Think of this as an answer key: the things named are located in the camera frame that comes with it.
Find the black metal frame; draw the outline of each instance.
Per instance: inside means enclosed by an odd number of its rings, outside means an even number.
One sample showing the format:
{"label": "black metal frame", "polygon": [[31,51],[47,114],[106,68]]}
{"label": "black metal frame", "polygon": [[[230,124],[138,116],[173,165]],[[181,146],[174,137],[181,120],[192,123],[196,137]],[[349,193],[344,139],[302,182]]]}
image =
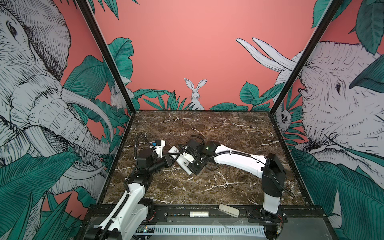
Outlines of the black metal frame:
{"label": "black metal frame", "polygon": [[332,0],[332,2],[330,3],[330,6],[328,7],[327,11],[323,15],[322,19],[320,20],[319,25],[316,27],[316,30],[314,31],[310,41],[305,47],[303,54],[301,55],[295,68],[292,70],[292,73],[289,76],[287,82],[285,83],[280,95],[278,96],[277,100],[273,104],[270,111],[272,115],[275,114],[277,108],[280,106],[281,102],[284,100],[285,96],[287,95],[289,89],[292,87],[292,84],[296,81],[300,71],[306,64],[308,58],[311,56],[312,51],[316,47],[317,43],[320,41],[321,36],[324,34],[329,23],[332,21],[333,16],[335,15],[336,11],[339,9],[342,3],[343,3],[343,0]]}
{"label": "black metal frame", "polygon": [[[260,209],[261,205],[229,205],[231,207],[238,208],[240,210],[239,218],[248,218],[247,208],[255,207]],[[75,240],[82,240],[85,235],[85,231],[90,224],[90,220],[92,217],[106,217],[111,211],[116,207],[116,204],[102,204],[102,205],[91,205],[88,209],[88,213],[85,216],[79,233],[75,237]],[[227,214],[218,211],[219,205],[172,205],[172,204],[155,204],[155,209],[157,208],[167,208],[166,216],[171,217],[186,217],[189,214],[190,208],[193,210],[203,210],[209,211],[211,216],[216,215],[217,217],[231,217]],[[283,212],[285,213],[286,218],[321,218],[332,239],[337,240],[337,235],[333,230],[331,223],[329,222],[328,217],[325,215],[325,212],[321,206],[311,205],[311,206],[300,206],[300,205],[282,205],[281,206]]]}
{"label": "black metal frame", "polygon": [[105,197],[105,194],[107,193],[107,189],[109,187],[109,184],[111,183],[111,178],[112,178],[112,175],[113,173],[115,172],[115,168],[118,164],[118,161],[119,161],[119,158],[120,158],[120,155],[121,155],[121,152],[122,152],[122,149],[124,147],[124,143],[125,141],[127,140],[127,137],[128,137],[128,134],[129,134],[129,131],[131,129],[131,126],[132,126],[132,123],[135,119],[135,115],[136,115],[136,112],[132,113],[132,115],[130,116],[129,118],[129,121],[128,121],[128,125],[127,127],[125,128],[125,131],[124,131],[124,134],[122,136],[122,139],[121,139],[121,143],[120,143],[120,146],[119,146],[119,149],[116,153],[116,156],[115,156],[115,159],[113,160],[113,163],[111,165],[111,168],[109,169],[109,172],[108,172],[108,176],[107,178],[105,179],[105,184],[104,184],[104,187],[100,193],[100,196],[99,196],[99,199],[97,200],[97,204],[102,204],[103,203],[103,200],[104,200],[104,197]]}
{"label": "black metal frame", "polygon": [[285,156],[286,156],[286,158],[288,160],[288,163],[289,163],[289,166],[291,167],[293,175],[295,176],[295,178],[297,180],[297,184],[299,186],[301,195],[303,196],[304,202],[306,204],[311,204],[312,205],[313,201],[312,201],[312,199],[310,197],[310,194],[308,193],[307,187],[304,184],[304,181],[303,181],[303,179],[302,179],[302,177],[300,175],[300,172],[297,169],[296,163],[295,163],[295,161],[292,158],[291,152],[289,151],[287,145],[285,144],[283,135],[281,134],[281,132],[280,132],[278,126],[277,126],[276,120],[275,120],[275,118],[273,117],[273,115],[271,113],[268,113],[268,116],[269,116],[269,119],[272,122],[273,129],[275,130],[275,132],[277,134],[277,137],[279,139],[281,147],[283,148],[284,154],[285,154]]}
{"label": "black metal frame", "polygon": [[116,81],[116,84],[118,85],[121,94],[124,97],[124,100],[127,102],[127,106],[129,111],[133,114],[136,112],[135,107],[133,106],[133,103],[131,99],[128,96],[127,90],[121,80],[119,70],[117,69],[115,62],[111,56],[111,53],[108,49],[108,46],[106,42],[104,41],[103,35],[100,32],[100,29],[97,25],[97,22],[93,16],[93,13],[91,9],[88,6],[87,0],[76,0],[77,4],[80,8],[80,11],[82,12],[85,21],[88,24],[89,29],[92,32],[93,37],[95,38],[95,41],[100,48],[101,54],[104,57],[105,62],[107,63],[109,70],[112,73],[113,78]]}

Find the elephant tusk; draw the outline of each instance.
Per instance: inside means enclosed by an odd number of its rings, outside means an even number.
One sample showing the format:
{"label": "elephant tusk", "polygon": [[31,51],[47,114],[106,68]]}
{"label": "elephant tusk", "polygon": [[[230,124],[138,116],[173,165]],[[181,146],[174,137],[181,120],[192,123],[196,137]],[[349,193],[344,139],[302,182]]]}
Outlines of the elephant tusk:
{"label": "elephant tusk", "polygon": [[41,127],[35,126],[24,130],[26,137],[29,142],[36,148],[36,150],[44,157],[49,157],[57,154],[56,150],[53,149]]}
{"label": "elephant tusk", "polygon": [[289,70],[293,70],[296,66],[296,62],[284,57],[279,53],[276,49],[274,49],[271,45],[267,44],[266,42],[257,39],[252,38],[252,40],[261,47],[261,49],[270,56],[273,60],[275,60],[278,64],[282,65],[285,68],[288,68]]}
{"label": "elephant tusk", "polygon": [[78,104],[80,106],[83,106],[85,108],[88,108],[89,110],[94,111],[97,113],[100,117],[103,118],[103,120],[107,123],[109,132],[111,134],[111,142],[113,139],[113,127],[111,124],[111,121],[109,120],[107,114],[101,108],[99,108],[96,104],[91,102],[90,100],[86,99],[85,97],[82,97],[66,88],[63,88],[61,92],[61,98],[63,99],[64,102],[66,103],[72,103],[72,104]]}
{"label": "elephant tusk", "polygon": [[236,41],[240,43],[261,65],[276,72],[280,72],[281,70],[283,70],[284,67],[282,65],[262,55],[254,46],[252,46],[248,42],[242,40],[241,38],[236,39]]}
{"label": "elephant tusk", "polygon": [[98,175],[103,169],[104,167],[100,167],[93,171],[85,171],[71,166],[64,172],[63,176],[73,180],[83,180]]}

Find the rabbit ear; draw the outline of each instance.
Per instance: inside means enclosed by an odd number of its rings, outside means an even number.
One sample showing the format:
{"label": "rabbit ear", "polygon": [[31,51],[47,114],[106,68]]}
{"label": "rabbit ear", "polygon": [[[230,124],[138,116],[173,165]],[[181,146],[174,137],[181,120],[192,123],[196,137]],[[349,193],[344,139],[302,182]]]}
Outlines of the rabbit ear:
{"label": "rabbit ear", "polygon": [[206,84],[206,83],[207,83],[207,80],[206,80],[206,79],[201,80],[201,81],[199,82],[199,84],[197,85],[196,89],[201,88],[201,87],[204,86],[204,84]]}
{"label": "rabbit ear", "polygon": [[184,80],[185,80],[185,83],[187,84],[187,87],[189,87],[192,90],[195,89],[195,86],[193,85],[193,83],[190,80],[188,80],[186,78],[184,78]]}

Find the pink wall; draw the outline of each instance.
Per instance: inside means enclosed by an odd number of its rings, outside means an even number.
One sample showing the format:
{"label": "pink wall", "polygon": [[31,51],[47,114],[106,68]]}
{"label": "pink wall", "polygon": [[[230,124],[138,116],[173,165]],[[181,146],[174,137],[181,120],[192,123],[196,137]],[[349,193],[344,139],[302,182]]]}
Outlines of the pink wall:
{"label": "pink wall", "polygon": [[[95,17],[110,44],[115,38],[132,40],[134,55],[132,83],[127,86],[166,89],[180,99],[191,97],[184,78],[199,90],[200,103],[207,110],[222,103],[241,102],[239,92],[245,82],[270,89],[278,73],[257,63],[236,42],[242,38],[256,44],[259,38],[288,57],[302,51],[313,28],[315,0],[117,0],[119,19],[107,6],[96,1]],[[152,109],[139,99],[140,109]]]}

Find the rabbit illustration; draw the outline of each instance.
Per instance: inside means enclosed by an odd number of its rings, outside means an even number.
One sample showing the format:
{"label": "rabbit illustration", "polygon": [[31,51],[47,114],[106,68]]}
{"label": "rabbit illustration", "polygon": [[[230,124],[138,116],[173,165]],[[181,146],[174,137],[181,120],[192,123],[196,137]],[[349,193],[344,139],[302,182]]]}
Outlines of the rabbit illustration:
{"label": "rabbit illustration", "polygon": [[196,88],[190,80],[186,78],[184,78],[184,80],[185,80],[185,83],[187,84],[187,87],[192,89],[191,106],[192,105],[194,106],[192,107],[191,110],[204,110],[204,107],[199,102],[199,98],[200,98],[199,88],[204,86],[204,84],[207,83],[207,80],[206,79],[201,80]]}

